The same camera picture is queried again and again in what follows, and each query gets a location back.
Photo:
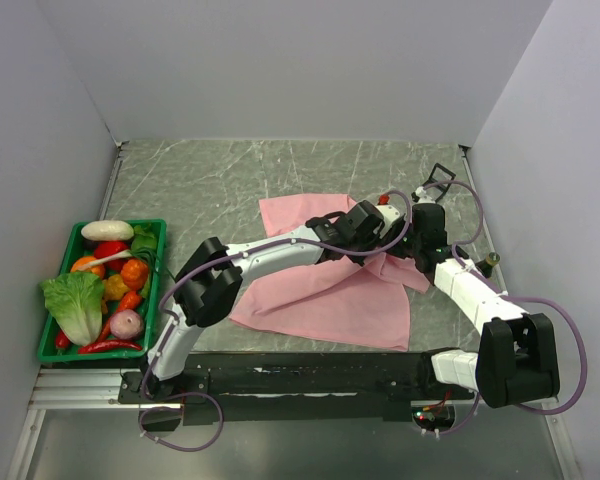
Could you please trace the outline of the pink t-shirt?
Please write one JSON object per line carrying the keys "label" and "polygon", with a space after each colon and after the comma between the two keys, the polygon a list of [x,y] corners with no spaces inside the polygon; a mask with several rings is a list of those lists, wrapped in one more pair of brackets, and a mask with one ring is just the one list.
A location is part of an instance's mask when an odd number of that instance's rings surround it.
{"label": "pink t-shirt", "polygon": [[253,330],[405,351],[410,337],[406,290],[429,281],[411,259],[384,253],[362,266],[343,258],[255,280],[229,319]]}

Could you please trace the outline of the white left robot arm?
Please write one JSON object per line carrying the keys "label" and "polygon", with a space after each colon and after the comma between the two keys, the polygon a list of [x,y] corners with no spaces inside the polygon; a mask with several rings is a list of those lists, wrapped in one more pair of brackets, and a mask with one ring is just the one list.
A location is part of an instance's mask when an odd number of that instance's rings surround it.
{"label": "white left robot arm", "polygon": [[175,277],[158,304],[167,322],[146,355],[140,394],[171,399],[187,358],[204,329],[228,317],[240,289],[291,268],[336,261],[362,264],[399,242],[409,216],[391,205],[368,201],[347,212],[312,217],[295,229],[260,241],[223,244],[205,240]]}

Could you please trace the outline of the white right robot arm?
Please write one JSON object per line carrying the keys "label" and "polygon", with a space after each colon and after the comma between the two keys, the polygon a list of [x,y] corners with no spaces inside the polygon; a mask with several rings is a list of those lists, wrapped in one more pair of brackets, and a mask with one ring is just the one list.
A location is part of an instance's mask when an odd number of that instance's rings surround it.
{"label": "white right robot arm", "polygon": [[474,275],[474,263],[463,251],[452,253],[445,211],[435,203],[417,204],[412,220],[391,205],[380,205],[381,239],[396,243],[387,251],[411,258],[439,291],[447,295],[480,334],[479,350],[428,351],[423,355],[417,387],[439,398],[451,385],[473,390],[492,408],[553,397],[560,377],[553,324],[544,314],[530,314],[497,294]]}

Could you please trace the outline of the black brooch box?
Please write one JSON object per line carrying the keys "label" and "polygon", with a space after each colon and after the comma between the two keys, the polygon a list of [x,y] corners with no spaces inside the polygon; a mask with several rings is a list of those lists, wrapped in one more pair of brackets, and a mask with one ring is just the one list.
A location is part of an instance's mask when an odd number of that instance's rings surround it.
{"label": "black brooch box", "polygon": [[425,194],[435,203],[441,201],[450,189],[449,182],[456,179],[456,174],[440,163],[435,163],[429,177],[422,188]]}

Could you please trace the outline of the green glass bottle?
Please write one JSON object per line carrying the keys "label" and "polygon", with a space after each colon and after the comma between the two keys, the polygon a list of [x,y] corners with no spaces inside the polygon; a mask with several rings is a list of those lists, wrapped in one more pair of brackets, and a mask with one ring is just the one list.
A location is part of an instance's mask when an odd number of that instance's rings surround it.
{"label": "green glass bottle", "polygon": [[501,257],[497,252],[489,252],[483,260],[476,264],[476,268],[483,277],[489,279],[492,277],[494,268],[500,263],[500,259]]}

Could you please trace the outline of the orange carrot toy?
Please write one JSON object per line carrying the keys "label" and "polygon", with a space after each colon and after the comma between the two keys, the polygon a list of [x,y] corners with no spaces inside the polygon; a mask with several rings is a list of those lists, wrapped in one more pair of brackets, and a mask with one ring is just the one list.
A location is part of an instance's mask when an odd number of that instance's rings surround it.
{"label": "orange carrot toy", "polygon": [[[131,259],[124,264],[122,270],[117,274],[122,276],[124,283],[130,288],[130,291],[119,301],[109,301],[116,302],[117,306],[105,320],[101,332],[97,337],[98,341],[106,340],[112,335],[110,332],[109,321],[115,313],[126,309],[137,312],[137,308],[140,307],[145,300],[145,287],[148,285],[150,275],[149,267],[146,263],[138,259]],[[105,302],[104,299],[102,299],[101,306],[104,313],[108,312],[107,305],[109,302]]]}

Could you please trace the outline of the purple onion toy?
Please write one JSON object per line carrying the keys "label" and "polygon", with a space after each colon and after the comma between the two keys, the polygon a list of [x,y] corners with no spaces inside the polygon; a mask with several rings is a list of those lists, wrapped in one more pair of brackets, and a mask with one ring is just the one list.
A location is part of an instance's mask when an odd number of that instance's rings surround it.
{"label": "purple onion toy", "polygon": [[111,334],[120,340],[133,340],[144,332],[144,320],[134,310],[115,313],[109,321]]}

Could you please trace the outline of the yellow pepper toy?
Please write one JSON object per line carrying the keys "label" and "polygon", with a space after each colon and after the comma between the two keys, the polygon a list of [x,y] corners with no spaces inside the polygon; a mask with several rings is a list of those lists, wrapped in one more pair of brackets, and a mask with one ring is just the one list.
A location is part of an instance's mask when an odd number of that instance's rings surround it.
{"label": "yellow pepper toy", "polygon": [[130,291],[130,288],[124,283],[120,274],[114,274],[103,280],[105,302],[119,301]]}

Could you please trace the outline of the red tomato toy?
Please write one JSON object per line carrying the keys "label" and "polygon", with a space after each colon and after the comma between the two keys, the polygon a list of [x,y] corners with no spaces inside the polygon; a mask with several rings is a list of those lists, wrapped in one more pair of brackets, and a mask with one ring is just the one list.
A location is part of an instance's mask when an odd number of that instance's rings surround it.
{"label": "red tomato toy", "polygon": [[[100,243],[95,249],[93,256],[96,259],[107,258],[112,255],[118,254],[122,251],[128,250],[129,246],[123,241],[108,241]],[[120,272],[126,263],[125,259],[118,258],[113,259],[104,263],[106,269]]]}

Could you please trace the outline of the white radish toy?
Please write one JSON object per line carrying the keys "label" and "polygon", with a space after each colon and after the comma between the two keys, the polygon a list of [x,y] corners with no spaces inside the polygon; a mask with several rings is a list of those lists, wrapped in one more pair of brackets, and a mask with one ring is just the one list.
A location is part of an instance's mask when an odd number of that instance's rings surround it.
{"label": "white radish toy", "polygon": [[120,220],[99,220],[83,226],[81,235],[91,241],[127,241],[133,238],[134,228]]}

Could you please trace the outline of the green plastic crate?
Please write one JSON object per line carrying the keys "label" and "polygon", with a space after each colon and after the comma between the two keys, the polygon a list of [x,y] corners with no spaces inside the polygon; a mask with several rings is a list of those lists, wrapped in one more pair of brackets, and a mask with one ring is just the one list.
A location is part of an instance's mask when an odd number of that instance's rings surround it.
{"label": "green plastic crate", "polygon": [[[166,267],[166,222],[163,219],[142,219],[127,220],[127,223],[132,227],[142,227],[145,231],[151,231],[156,236],[157,245],[155,254],[157,257],[157,266],[161,268],[161,274],[166,273],[164,270]],[[87,222],[79,222],[73,226],[60,266],[60,274],[68,273],[75,261],[82,256],[93,252],[93,249],[88,249],[84,245],[83,237],[81,235],[81,229],[86,225]],[[118,348],[102,353],[81,354],[78,352],[79,347],[77,345],[70,345],[61,352],[56,347],[56,337],[60,332],[60,326],[55,318],[51,314],[48,314],[38,348],[38,358],[40,362],[43,364],[57,364],[84,361],[131,360],[140,358],[156,340],[158,322],[157,306],[160,300],[161,282],[162,277],[153,273],[150,280],[148,297],[139,306],[140,315],[145,323],[145,329],[135,343],[142,347],[141,351]]]}

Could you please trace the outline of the orange fruit toy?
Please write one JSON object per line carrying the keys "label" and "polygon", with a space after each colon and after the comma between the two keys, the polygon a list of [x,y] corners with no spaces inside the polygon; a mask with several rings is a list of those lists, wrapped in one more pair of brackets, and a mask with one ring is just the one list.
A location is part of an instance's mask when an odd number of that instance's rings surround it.
{"label": "orange fruit toy", "polygon": [[73,263],[70,272],[89,272],[97,275],[100,279],[104,279],[106,275],[106,268],[102,263],[98,262],[96,257],[83,256]]}

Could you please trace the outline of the green lettuce toy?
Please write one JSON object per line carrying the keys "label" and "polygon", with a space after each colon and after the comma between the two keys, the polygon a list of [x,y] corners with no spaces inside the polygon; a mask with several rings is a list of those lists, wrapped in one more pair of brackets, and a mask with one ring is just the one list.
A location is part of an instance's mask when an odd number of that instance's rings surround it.
{"label": "green lettuce toy", "polygon": [[60,329],[75,345],[87,346],[103,326],[102,279],[91,272],[63,273],[40,283],[44,305]]}

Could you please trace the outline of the red chili pepper toy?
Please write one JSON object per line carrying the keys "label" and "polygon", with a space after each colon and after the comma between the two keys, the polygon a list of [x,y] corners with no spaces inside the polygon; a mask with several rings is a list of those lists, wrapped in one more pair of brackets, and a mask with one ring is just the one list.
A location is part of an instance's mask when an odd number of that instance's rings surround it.
{"label": "red chili pepper toy", "polygon": [[[58,352],[64,352],[71,345],[71,341],[64,334],[63,331],[60,331],[55,337],[55,347]],[[133,351],[141,351],[142,347],[136,344],[133,341],[129,340],[120,340],[117,338],[106,339],[103,341],[99,341],[87,346],[79,347],[77,350],[78,354],[86,355],[86,354],[97,354],[97,353],[105,353],[113,350],[119,349],[129,349]]]}

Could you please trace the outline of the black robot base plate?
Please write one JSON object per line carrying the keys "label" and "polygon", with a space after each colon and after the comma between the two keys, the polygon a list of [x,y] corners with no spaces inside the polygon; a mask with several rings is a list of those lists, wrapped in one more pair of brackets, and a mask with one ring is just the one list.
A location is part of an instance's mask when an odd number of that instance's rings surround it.
{"label": "black robot base plate", "polygon": [[149,381],[123,374],[118,401],[150,415],[151,430],[227,422],[380,418],[409,422],[418,404],[470,400],[466,387],[438,382],[425,353],[195,353],[182,374]]}

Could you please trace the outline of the aluminium table edge rail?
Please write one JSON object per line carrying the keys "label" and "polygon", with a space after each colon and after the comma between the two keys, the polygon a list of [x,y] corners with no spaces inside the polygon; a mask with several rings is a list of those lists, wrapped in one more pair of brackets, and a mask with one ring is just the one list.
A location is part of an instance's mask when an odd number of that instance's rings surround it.
{"label": "aluminium table edge rail", "polygon": [[101,206],[100,206],[100,210],[99,210],[99,214],[98,214],[98,220],[104,220],[111,202],[111,198],[113,195],[113,191],[122,167],[122,164],[124,162],[125,156],[126,156],[126,152],[128,150],[128,141],[125,142],[121,142],[118,146],[117,146],[117,151],[116,151],[116,155],[113,161],[113,166],[111,169],[111,173],[106,185],[106,189],[104,192],[104,196],[101,202]]}

